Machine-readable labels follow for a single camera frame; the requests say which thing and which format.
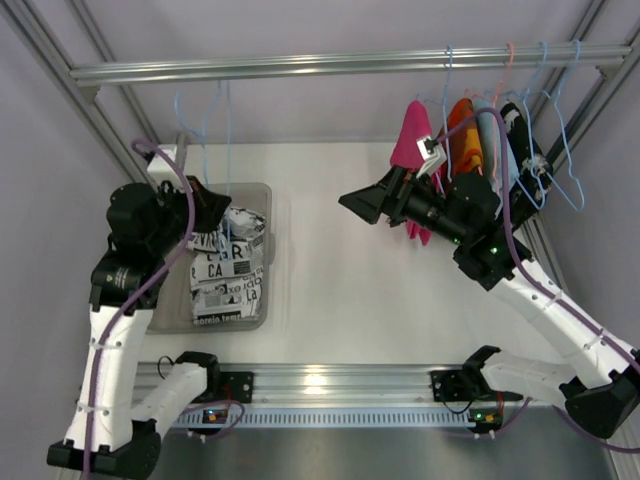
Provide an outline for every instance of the white table surface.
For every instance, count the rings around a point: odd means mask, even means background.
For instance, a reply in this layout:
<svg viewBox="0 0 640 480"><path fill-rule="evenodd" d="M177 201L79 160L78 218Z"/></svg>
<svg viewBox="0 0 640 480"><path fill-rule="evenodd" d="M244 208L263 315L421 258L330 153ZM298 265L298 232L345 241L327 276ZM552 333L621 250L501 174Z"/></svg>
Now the white table surface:
<svg viewBox="0 0 640 480"><path fill-rule="evenodd" d="M226 146L209 146L209 179L226 178ZM390 143L233 147L232 181L273 190L276 256L268 316L251 332L147 335L140 359L185 350L223 363L460 363L482 345L559 362L509 306L467 279L454 246L410 241L404 226L370 226L338 204L379 180ZM186 171L202 178L202 150Z"/></svg>

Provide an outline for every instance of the hanging rail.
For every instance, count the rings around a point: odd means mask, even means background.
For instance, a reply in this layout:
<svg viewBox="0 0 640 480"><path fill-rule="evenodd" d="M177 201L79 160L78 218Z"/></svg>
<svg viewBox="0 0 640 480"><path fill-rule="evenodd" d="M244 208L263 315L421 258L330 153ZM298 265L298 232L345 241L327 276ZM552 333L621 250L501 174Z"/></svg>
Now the hanging rail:
<svg viewBox="0 0 640 480"><path fill-rule="evenodd" d="M582 45L579 64L620 65L631 53L624 44ZM540 46L517 47L514 67L536 67L542 61ZM576 47L572 43L548 46L547 67L564 67L574 61ZM455 69L503 68L509 61L507 47L454 48ZM446 70L446 50L354 53L327 55L292 55L286 57L226 58L169 62L113 62L79 65L71 77L80 87L128 85L140 83L274 78L310 75L410 72Z"/></svg>

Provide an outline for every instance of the plastic tray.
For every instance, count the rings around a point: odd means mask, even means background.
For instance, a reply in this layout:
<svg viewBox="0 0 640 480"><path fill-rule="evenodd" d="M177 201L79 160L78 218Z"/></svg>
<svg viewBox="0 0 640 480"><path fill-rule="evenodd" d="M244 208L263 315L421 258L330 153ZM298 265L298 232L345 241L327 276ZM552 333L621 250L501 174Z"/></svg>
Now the plastic tray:
<svg viewBox="0 0 640 480"><path fill-rule="evenodd" d="M217 193L226 193L226 184L209 185ZM231 320L213 325L195 325L191 310L191 262L195 253L187 250L171 268L160 290L158 306L151 319L148 333L206 333L254 330L267 318L269 300L269 266L275 258L275 236L271 232L271 189L264 183L232 183L231 205L244 207L266 216L264 274L260 312L253 317Z"/></svg>

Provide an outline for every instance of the pink cloth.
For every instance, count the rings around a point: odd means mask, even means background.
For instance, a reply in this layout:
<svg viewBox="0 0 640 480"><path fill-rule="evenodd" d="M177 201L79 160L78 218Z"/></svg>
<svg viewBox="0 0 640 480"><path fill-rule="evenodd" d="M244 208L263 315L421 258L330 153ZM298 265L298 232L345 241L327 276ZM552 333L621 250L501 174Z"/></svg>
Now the pink cloth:
<svg viewBox="0 0 640 480"><path fill-rule="evenodd" d="M429 115L427 109L418 100L414 100L407 107L407 113L404 115L402 130L398 136L398 141L391 154L391 165L399 165L404 168L419 169L424 160L416 141L420 137L431 135L431 124L429 123ZM422 228L411 221L407 222L407 233L409 238L414 239L420 237L422 245L429 243L431 231Z"/></svg>

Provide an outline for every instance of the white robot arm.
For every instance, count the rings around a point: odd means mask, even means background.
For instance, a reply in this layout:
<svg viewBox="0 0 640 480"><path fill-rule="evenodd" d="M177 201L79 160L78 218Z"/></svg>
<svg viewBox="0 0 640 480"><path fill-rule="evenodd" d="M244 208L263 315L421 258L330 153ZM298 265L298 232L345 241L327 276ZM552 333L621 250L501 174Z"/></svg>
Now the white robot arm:
<svg viewBox="0 0 640 480"><path fill-rule="evenodd" d="M183 239L189 218L194 231L212 232L231 203L194 177L183 178L193 196L189 217L185 192L172 180L158 191L134 183L111 195L109 248L91 275L91 338L80 399L64 439L49 447L50 465L145 479L184 409L220 393L217 358L185 352L160 386L131 408L138 354L166 278L164 258Z"/></svg>
<svg viewBox="0 0 640 480"><path fill-rule="evenodd" d="M425 150L436 155L432 140L421 141L430 142ZM453 259L460 270L511 305L566 361L553 365L485 346L462 368L432 373L434 398L473 401L515 392L566 410L596 437L611 437L640 402L640 375L630 364L638 352L589 317L511 238L510 228L496 219L499 199L482 176L458 174L446 199L419 177L419 172L394 166L375 185L343 195L339 202L368 223L376 223L381 214L392 227L412 220L459 245Z"/></svg>

